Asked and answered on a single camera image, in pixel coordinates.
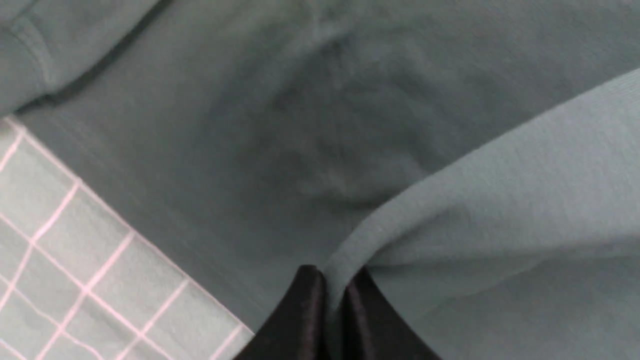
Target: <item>teal fabric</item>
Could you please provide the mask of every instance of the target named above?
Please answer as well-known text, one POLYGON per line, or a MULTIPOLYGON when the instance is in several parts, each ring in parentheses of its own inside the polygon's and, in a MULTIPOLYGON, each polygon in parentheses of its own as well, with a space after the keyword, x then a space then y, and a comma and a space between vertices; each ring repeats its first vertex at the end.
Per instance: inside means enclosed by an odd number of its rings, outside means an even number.
POLYGON ((158 0, 0 0, 0 114, 90 70, 158 0))
POLYGON ((452 359, 637 358, 639 104, 636 70, 405 190, 332 255, 330 309, 368 264, 452 359), (455 301, 493 287, 466 300, 473 311, 455 301))
POLYGON ((0 112, 49 94, 20 119, 251 328, 367 264, 453 359, 637 359, 639 1, 57 1, 0 112))

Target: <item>black object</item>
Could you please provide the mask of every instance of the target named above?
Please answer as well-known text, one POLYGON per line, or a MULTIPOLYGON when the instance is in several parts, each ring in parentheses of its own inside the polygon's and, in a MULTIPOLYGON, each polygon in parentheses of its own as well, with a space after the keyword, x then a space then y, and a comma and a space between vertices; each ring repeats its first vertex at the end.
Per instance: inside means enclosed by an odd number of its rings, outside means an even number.
MULTIPOLYGON (((298 269, 287 293, 236 360, 329 360, 324 344, 322 273, 298 269)), ((441 360, 407 326, 366 269, 342 300, 343 358, 354 360, 441 360)))

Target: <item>white grid line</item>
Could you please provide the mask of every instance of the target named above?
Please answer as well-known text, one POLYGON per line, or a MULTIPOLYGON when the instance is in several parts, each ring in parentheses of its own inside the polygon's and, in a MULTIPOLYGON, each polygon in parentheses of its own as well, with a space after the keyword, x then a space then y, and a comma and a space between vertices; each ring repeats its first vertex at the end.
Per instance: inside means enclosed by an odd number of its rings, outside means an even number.
MULTIPOLYGON (((9 284, 9 280, 5 279, 2 275, 0 275, 0 281, 4 282, 5 284, 9 284)), ((51 316, 47 315, 42 310, 40 310, 34 303, 31 302, 31 300, 29 300, 27 295, 23 294, 23 292, 21 292, 18 289, 14 289, 13 293, 18 295, 20 298, 22 298, 22 301, 27 303, 27 305, 29 305, 33 309, 33 311, 35 311, 36 314, 38 314, 38 315, 42 316, 43 318, 47 319, 53 325, 55 325, 57 327, 60 326, 60 324, 58 323, 58 321, 56 321, 56 319, 52 318, 51 316)), ((68 338, 71 342, 75 343, 76 345, 87 349, 93 355, 97 356, 98 360, 104 360, 104 358, 97 352, 97 350, 95 350, 91 346, 87 345, 86 343, 83 343, 82 341, 76 339, 75 337, 73 337, 72 335, 70 335, 67 332, 64 332, 62 335, 64 337, 68 338)))
POLYGON ((4 340, 0 339, 0 345, 2 345, 2 347, 4 347, 5 349, 9 350, 9 352, 11 354, 13 354, 13 356, 17 357, 20 360, 29 360, 26 357, 24 357, 24 355, 20 354, 18 352, 18 350, 15 350, 14 348, 12 348, 9 344, 7 344, 4 340))
POLYGON ((138 336, 135 339, 133 339, 133 341, 130 342, 129 345, 127 345, 127 347, 118 356, 116 356, 115 360, 124 359, 124 357, 127 356, 127 354, 129 354, 129 352, 144 337, 147 336, 147 332, 149 330, 151 330, 151 328, 156 323, 156 321, 160 318, 160 316, 162 316, 164 314, 164 312, 169 308, 169 306, 171 306, 171 304, 173 304, 173 301, 175 301, 175 299, 177 299, 178 296, 180 296, 180 294, 184 291, 184 289, 187 287, 187 285, 189 285, 189 279, 185 279, 184 281, 182 281, 182 283, 180 283, 178 288, 168 297, 168 299, 166 299, 166 301, 164 302, 164 304, 162 304, 160 309, 158 309, 158 311, 155 313, 155 315, 147 322, 147 324, 144 326, 144 328, 142 328, 142 331, 140 331, 138 336))
POLYGON ((33 245, 40 239, 40 237, 42 237, 42 235, 44 235, 47 232, 47 230, 51 228, 51 226, 58 219, 58 217, 60 217, 60 214, 62 214, 62 211, 67 207, 67 205, 69 205, 69 202, 71 202, 71 199, 73 199, 73 196, 76 194, 77 189, 78 189, 78 183, 74 183, 73 188, 71 188, 71 191, 69 191, 67 196, 65 196, 65 198, 62 200, 62 203, 60 204, 60 206, 58 206, 58 208, 53 213, 53 215, 51 215, 51 218, 48 221, 46 221, 46 223, 38 231, 36 231, 36 234, 32 238, 29 239, 29 247, 27 248, 27 251, 25 251, 24 256, 22 257, 22 260, 20 261, 20 265, 18 266, 18 269, 13 275, 13 279, 9 283, 9 288, 4 293, 4 296, 2 297, 2 299, 0 300, 0 311, 2 311, 2 309, 4 308, 4 305, 9 300, 9 296, 11 296, 11 292, 15 289, 15 285, 18 283, 18 280, 20 279, 20 275, 22 275, 24 268, 27 266, 29 257, 33 252, 33 245))
POLYGON ((243 325, 238 325, 236 328, 227 336, 225 341, 222 341, 222 344, 218 347, 218 349, 213 353, 213 355, 209 358, 209 360, 218 360, 220 355, 227 349, 227 347, 231 344, 231 342, 240 334, 243 329, 243 325))
POLYGON ((129 246, 129 244, 131 244, 131 241, 133 241, 134 236, 135 236, 135 233, 129 233, 124 238, 124 240, 122 240, 122 243, 113 252, 111 257, 103 264, 100 270, 98 270, 98 272, 95 273, 95 275, 91 278, 91 280, 89 280, 86 286, 83 286, 81 288, 82 292, 80 293, 80 296, 78 296, 76 303, 71 307, 71 309, 69 309, 69 312, 65 316, 64 320, 62 320, 56 332, 53 334, 53 336, 51 336, 51 339, 49 339, 49 342, 45 345, 42 351, 40 351, 40 353, 36 356, 35 360, 42 360, 47 355, 47 353, 49 352, 53 344, 60 337, 60 335, 66 331, 67 325, 69 325, 71 320, 80 310, 80 307, 82 306, 84 298, 87 296, 87 294, 89 294, 89 292, 91 292, 93 287, 104 277, 104 275, 107 273, 107 271, 109 271, 109 269, 113 266, 113 264, 116 263, 120 255, 129 246))
MULTIPOLYGON (((216 303, 217 306, 220 306, 220 308, 224 309, 228 314, 230 314, 233 317, 233 319, 235 319, 236 322, 238 323, 238 326, 231 332, 231 334, 229 334, 229 336, 225 339, 225 341, 221 344, 221 346, 215 351, 214 355, 212 356, 213 359, 215 359, 215 357, 218 357, 224 351, 224 349, 228 346, 228 344, 242 331, 243 328, 245 328, 247 331, 249 331, 250 333, 253 334, 253 332, 251 330, 249 330, 248 328, 246 328, 246 326, 243 324, 243 322, 240 321, 235 316, 235 314, 231 313, 223 304, 220 304, 218 299, 213 297, 208 291, 205 291, 202 288, 201 285, 199 285, 192 278, 190 278, 190 276, 187 273, 185 273, 173 261, 171 261, 168 257, 166 257, 166 255, 164 253, 162 253, 153 243, 151 243, 146 238, 142 237, 139 233, 137 233, 117 212, 113 211, 113 209, 110 206, 108 206, 97 194, 95 194, 95 192, 93 192, 92 189, 87 187, 82 182, 82 180, 80 180, 80 178, 78 178, 72 171, 70 171, 55 155, 53 155, 48 149, 46 149, 43 145, 41 145, 38 140, 33 138, 31 136, 31 134, 26 131, 26 128, 24 126, 16 123, 14 120, 9 119, 9 118, 4 118, 4 121, 7 122, 12 128, 14 128, 14 130, 16 130, 18 135, 17 135, 16 140, 14 141, 14 144, 12 144, 12 146, 9 149, 9 151, 3 156, 2 162, 0 162, 0 165, 2 165, 2 167, 5 166, 6 163, 9 161, 9 159, 13 156, 13 154, 15 154, 19 144, 22 141, 27 141, 36 150, 38 150, 43 156, 45 156, 51 163, 56 165, 62 172, 64 172, 67 176, 69 176, 69 178, 71 178, 71 180, 73 180, 73 182, 74 182, 73 189, 70 191, 69 194, 67 194, 65 199, 63 199, 63 202, 62 202, 61 206, 54 212, 54 214, 49 219, 49 221, 47 221, 36 232, 36 234, 33 237, 29 237, 26 234, 24 234, 15 224, 13 224, 6 216, 4 216, 4 214, 0 213, 0 220, 5 222, 5 223, 7 223, 7 225, 9 225, 14 231, 16 231, 16 233, 18 235, 23 237, 29 243, 29 247, 28 247, 28 249, 26 251, 25 256, 22 259, 22 263, 20 264, 21 266, 19 266, 19 273, 17 272, 15 274, 12 282, 9 282, 9 281, 5 280, 5 282, 8 283, 10 288, 7 289, 7 291, 5 293, 5 296, 3 297, 3 302, 6 303, 10 293, 14 291, 17 295, 20 295, 20 297, 22 297, 25 301, 27 301, 27 303, 37 313, 39 313, 40 315, 44 316, 46 319, 51 321, 54 325, 58 326, 58 330, 56 331, 54 336, 50 339, 49 343, 45 346, 45 348, 40 352, 38 357, 36 357, 36 360, 42 360, 42 358, 46 355, 46 353, 49 351, 49 349, 51 348, 51 346, 53 345, 53 343, 56 341, 56 339, 59 336, 64 336, 64 337, 68 338, 70 341, 72 341, 76 345, 78 345, 80 347, 83 347, 83 348, 87 349, 89 352, 91 352, 93 355, 96 355, 99 360, 104 360, 102 358, 102 356, 100 356, 100 354, 93 347, 87 345, 86 343, 83 343, 82 341, 76 339, 75 337, 71 336, 70 334, 68 334, 65 331, 66 326, 68 325, 68 323, 71 321, 71 319, 73 318, 73 316, 77 312, 76 308, 77 307, 79 308, 79 306, 82 304, 82 301, 83 301, 83 299, 85 297, 89 297, 92 300, 94 300, 96 303, 98 303, 98 305, 103 307, 108 313, 113 315, 123 325, 125 325, 127 328, 129 328, 129 330, 131 330, 132 332, 135 333, 136 338, 120 354, 120 356, 117 357, 118 360, 120 360, 121 358, 126 356, 128 351, 130 351, 140 341, 144 341, 145 343, 150 345, 155 351, 157 351, 159 354, 161 354, 161 355, 165 356, 167 359, 171 360, 172 357, 169 356, 155 342, 153 342, 151 339, 149 339, 146 336, 146 333, 148 332, 149 329, 151 329, 151 327, 155 324, 157 319, 166 311, 166 309, 169 308, 171 303, 180 295, 180 293, 184 290, 184 288, 189 284, 192 284, 193 286, 198 288, 202 293, 204 293, 214 303, 216 303), (121 247, 122 248, 119 247, 118 250, 112 256, 113 261, 108 261, 105 265, 103 265, 101 270, 99 270, 99 272, 94 275, 92 281, 90 281, 90 283, 87 284, 86 286, 80 280, 78 280, 75 276, 73 276, 64 266, 62 266, 58 261, 56 261, 56 259, 53 258, 53 256, 51 256, 48 252, 46 252, 44 249, 42 249, 39 246, 39 244, 37 244, 37 240, 39 240, 53 226, 55 221, 61 215, 62 211, 67 207, 69 202, 72 200, 73 196, 78 191, 78 189, 82 189, 82 191, 84 191, 94 201, 96 201, 101 206, 101 208, 105 209, 111 216, 116 218, 123 226, 125 226, 129 230, 129 234, 127 235, 127 238, 125 239, 125 241, 123 241, 123 243, 121 243, 121 247), (158 312, 155 314, 155 316, 145 325, 145 327, 142 329, 142 331, 138 330, 130 321, 128 321, 118 311, 114 310, 109 304, 107 304, 104 300, 102 300, 100 297, 98 297, 92 291, 93 286, 95 286, 97 284, 97 282, 100 280, 100 278, 102 276, 104 276, 104 274, 109 270, 109 268, 111 266, 113 266, 113 263, 117 259, 117 256, 119 256, 120 253, 122 251, 124 251, 124 249, 127 247, 127 245, 135 237, 139 238, 146 246, 148 246, 165 263, 170 265, 172 268, 176 269, 185 278, 185 280, 180 284, 180 286, 175 290, 175 292, 170 296, 170 298, 158 310, 158 312), (81 295, 79 296, 78 300, 76 301, 76 304, 74 304, 72 309, 67 313, 67 315, 65 317, 65 321, 63 321, 63 323, 58 324, 50 316, 47 316, 43 312, 39 311, 35 307, 35 305, 33 303, 31 303, 31 301, 29 301, 26 298, 26 296, 24 296, 24 294, 20 293, 17 289, 15 289, 15 284, 17 283, 17 279, 19 278, 19 275, 22 273, 22 271, 24 271, 24 266, 26 266, 28 257, 34 250, 38 251, 43 256, 45 256, 56 268, 60 269, 65 275, 67 275, 67 277, 76 286, 78 286, 79 288, 83 289, 83 292, 81 293, 81 295)), ((0 302, 0 311, 1 311, 2 307, 4 306, 3 302, 0 302)), ((0 340, 0 345, 5 345, 5 347, 9 351, 11 351, 12 353, 15 353, 16 356, 18 358, 20 358, 20 360, 23 360, 23 359, 26 360, 24 356, 19 354, 19 352, 17 352, 15 349, 11 348, 8 344, 4 343, 3 340, 0 340)))
POLYGON ((6 164, 9 163, 9 159, 11 159, 13 154, 15 154, 18 151, 18 147, 20 146, 20 143, 22 143, 22 140, 24 139, 24 135, 25 135, 25 130, 20 130, 17 132, 15 140, 13 141, 11 146, 9 146, 9 149, 7 149, 4 156, 0 159, 0 172, 4 170, 4 167, 6 166, 6 164))

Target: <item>grid pattern cloth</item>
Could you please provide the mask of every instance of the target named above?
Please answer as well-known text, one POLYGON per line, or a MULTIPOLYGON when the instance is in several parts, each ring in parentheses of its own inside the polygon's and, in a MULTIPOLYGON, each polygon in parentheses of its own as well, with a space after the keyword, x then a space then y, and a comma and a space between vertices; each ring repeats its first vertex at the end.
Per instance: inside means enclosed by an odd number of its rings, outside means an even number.
POLYGON ((228 360, 251 336, 0 119, 0 360, 228 360))

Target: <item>checkered fabric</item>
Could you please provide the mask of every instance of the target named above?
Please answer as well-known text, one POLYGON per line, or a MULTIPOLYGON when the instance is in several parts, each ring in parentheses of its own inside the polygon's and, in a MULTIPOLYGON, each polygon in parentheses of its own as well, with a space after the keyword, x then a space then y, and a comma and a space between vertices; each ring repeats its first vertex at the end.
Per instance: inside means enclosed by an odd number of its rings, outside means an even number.
POLYGON ((227 360, 252 333, 0 119, 0 360, 227 360))

